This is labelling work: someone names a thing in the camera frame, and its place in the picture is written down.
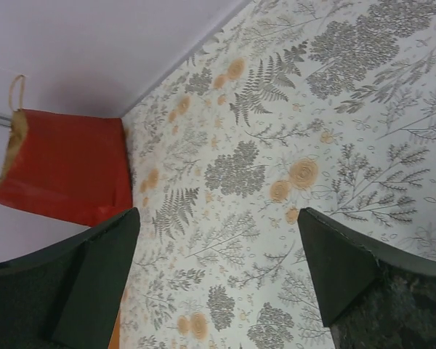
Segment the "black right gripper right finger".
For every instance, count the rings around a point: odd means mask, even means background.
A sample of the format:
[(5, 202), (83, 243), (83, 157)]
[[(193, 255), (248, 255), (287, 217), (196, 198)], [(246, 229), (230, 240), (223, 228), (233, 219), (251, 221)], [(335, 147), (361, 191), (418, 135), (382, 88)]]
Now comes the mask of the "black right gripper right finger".
[(314, 210), (298, 217), (323, 325), (336, 348), (436, 348), (436, 262)]

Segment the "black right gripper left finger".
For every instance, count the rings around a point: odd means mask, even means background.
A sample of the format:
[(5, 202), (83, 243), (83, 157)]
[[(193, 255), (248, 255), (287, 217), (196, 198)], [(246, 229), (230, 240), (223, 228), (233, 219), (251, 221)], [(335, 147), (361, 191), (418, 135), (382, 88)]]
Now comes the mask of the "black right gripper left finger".
[(138, 209), (0, 263), (0, 348), (107, 348), (140, 232)]

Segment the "red paper bag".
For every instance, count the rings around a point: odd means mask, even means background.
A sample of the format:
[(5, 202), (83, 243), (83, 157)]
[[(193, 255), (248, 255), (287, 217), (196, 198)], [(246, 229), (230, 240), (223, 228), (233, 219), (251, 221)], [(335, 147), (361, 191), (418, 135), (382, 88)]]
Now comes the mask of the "red paper bag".
[(132, 208), (120, 119), (29, 110), (22, 98), (8, 104), (1, 205), (90, 227)]

